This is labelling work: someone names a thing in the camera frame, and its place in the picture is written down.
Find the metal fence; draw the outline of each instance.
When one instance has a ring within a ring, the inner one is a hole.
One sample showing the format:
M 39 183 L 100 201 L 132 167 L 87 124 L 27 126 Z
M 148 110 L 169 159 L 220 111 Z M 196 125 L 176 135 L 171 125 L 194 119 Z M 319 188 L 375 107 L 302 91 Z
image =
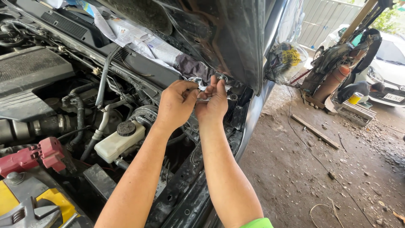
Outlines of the metal fence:
M 360 8 L 331 0 L 304 0 L 305 17 L 298 43 L 318 49 L 329 33 L 341 24 L 350 24 Z

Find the license plate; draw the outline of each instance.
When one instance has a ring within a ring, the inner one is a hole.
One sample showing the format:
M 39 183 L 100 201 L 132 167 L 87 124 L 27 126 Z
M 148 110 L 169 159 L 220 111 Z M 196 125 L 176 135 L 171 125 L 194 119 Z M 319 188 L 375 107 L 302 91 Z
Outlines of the license plate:
M 387 95 L 384 96 L 384 98 L 391 100 L 391 101 L 401 102 L 405 97 L 401 97 L 401 96 L 397 96 L 397 95 L 388 93 Z

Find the car headlight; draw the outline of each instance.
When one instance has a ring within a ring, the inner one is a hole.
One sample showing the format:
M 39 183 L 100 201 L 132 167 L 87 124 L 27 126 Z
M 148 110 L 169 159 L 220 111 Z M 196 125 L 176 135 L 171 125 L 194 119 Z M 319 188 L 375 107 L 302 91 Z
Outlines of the car headlight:
M 369 76 L 370 79 L 373 82 L 382 82 L 382 83 L 384 83 L 383 77 L 378 72 L 376 72 L 373 67 L 369 67 L 369 71 L 367 72 L 367 76 Z

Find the mechanic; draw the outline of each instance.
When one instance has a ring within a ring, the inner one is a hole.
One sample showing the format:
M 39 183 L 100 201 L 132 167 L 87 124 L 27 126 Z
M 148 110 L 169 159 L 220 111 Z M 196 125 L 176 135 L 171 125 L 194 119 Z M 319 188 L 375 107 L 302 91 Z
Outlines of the mechanic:
M 338 90 L 337 101 L 339 102 L 339 104 L 342 104 L 355 92 L 359 92 L 363 95 L 363 97 L 357 103 L 365 102 L 369 99 L 370 92 L 382 92 L 384 89 L 385 86 L 381 82 L 370 85 L 366 81 L 359 81 L 354 84 L 347 85 L 341 90 Z
M 212 98 L 196 104 L 197 97 Z M 232 155 L 222 123 L 228 110 L 225 80 L 218 81 L 215 76 L 204 92 L 199 93 L 198 84 L 184 80 L 163 91 L 157 119 L 95 228 L 145 226 L 167 141 L 188 120 L 195 104 L 209 194 L 221 222 L 226 228 L 273 228 L 269 219 L 263 218 L 256 193 Z

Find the engine bay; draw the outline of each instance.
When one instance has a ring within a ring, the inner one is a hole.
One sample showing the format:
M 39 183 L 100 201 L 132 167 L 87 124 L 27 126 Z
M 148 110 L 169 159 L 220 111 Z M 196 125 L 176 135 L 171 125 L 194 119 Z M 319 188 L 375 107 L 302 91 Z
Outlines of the engine bay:
M 156 120 L 162 90 L 181 76 L 97 36 L 91 26 L 94 32 L 79 43 L 16 9 L 0 13 L 0 175 L 6 184 L 16 173 L 25 173 L 23 183 L 51 182 L 48 188 L 66 194 L 91 224 Z M 95 56 L 97 51 L 105 57 Z M 224 126 L 236 153 L 253 91 L 231 78 L 228 85 L 238 97 L 228 101 Z M 192 114 L 167 142 L 145 227 L 160 227 L 180 200 L 197 202 L 204 180 Z

